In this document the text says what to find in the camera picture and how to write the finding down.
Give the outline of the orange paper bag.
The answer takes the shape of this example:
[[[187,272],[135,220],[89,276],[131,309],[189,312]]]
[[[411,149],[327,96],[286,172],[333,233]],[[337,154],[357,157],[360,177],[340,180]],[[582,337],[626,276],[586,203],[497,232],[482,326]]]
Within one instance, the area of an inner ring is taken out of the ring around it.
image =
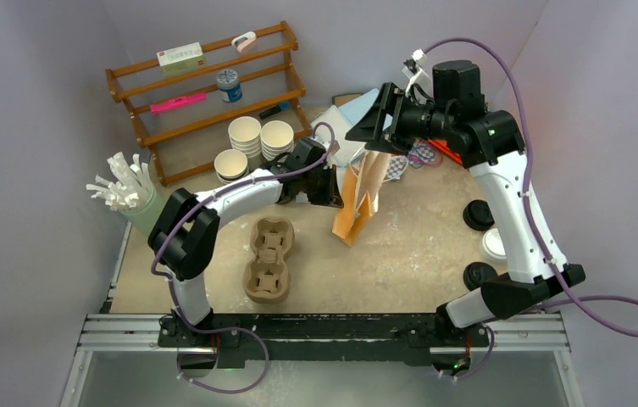
[[[428,141],[430,145],[435,147],[438,151],[444,154],[446,157],[456,162],[459,165],[463,165],[463,161],[458,153],[455,153],[448,147],[448,143],[445,140],[431,139]]]

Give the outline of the brown pulp cup carrier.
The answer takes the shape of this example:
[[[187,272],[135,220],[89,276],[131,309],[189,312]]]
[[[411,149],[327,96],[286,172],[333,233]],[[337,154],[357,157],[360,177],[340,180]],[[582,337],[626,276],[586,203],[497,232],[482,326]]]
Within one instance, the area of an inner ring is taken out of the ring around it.
[[[279,304],[290,292],[286,261],[295,246],[293,224],[284,217],[264,217],[252,225],[249,241],[253,258],[246,264],[242,287],[258,304]]]

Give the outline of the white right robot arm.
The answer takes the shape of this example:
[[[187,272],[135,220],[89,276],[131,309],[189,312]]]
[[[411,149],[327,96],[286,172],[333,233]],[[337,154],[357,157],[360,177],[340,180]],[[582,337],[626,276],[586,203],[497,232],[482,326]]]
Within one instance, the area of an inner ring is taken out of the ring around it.
[[[516,119],[487,111],[480,68],[469,60],[436,64],[433,99],[425,105],[384,83],[367,114],[346,134],[368,150],[406,153],[418,139],[447,141],[480,186],[506,251],[508,270],[440,306],[435,333],[454,345],[469,327],[505,320],[585,280],[558,248],[537,240],[551,236],[525,174],[528,155]]]

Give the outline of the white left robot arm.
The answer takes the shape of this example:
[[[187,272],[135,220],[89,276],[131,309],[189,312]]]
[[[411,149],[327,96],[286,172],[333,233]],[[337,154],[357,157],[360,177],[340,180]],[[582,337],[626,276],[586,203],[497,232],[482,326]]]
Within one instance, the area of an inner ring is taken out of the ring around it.
[[[206,192],[185,188],[172,192],[147,243],[154,252],[151,266],[165,266],[161,275],[169,282],[175,314],[182,319],[179,335],[192,347],[209,341],[212,309],[203,272],[208,268],[217,236],[233,220],[273,204],[288,204],[303,195],[317,206],[343,205],[336,169],[328,165],[329,151],[312,138],[300,139],[294,150],[238,181]]]

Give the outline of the kraft brown paper bag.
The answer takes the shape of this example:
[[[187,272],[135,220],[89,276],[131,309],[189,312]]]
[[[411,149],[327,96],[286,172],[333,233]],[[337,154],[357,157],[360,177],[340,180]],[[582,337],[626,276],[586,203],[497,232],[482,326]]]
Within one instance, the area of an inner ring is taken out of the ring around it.
[[[378,211],[390,158],[388,153],[366,151],[357,170],[347,167],[341,188],[344,206],[336,213],[332,233],[349,247]]]

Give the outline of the white paper cup stack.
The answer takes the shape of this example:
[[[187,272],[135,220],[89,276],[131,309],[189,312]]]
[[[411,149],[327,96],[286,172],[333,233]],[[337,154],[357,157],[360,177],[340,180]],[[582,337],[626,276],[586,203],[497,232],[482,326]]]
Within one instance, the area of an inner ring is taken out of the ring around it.
[[[230,145],[243,152],[247,157],[255,157],[261,154],[260,131],[262,124],[251,116],[242,116],[233,119],[228,126]]]

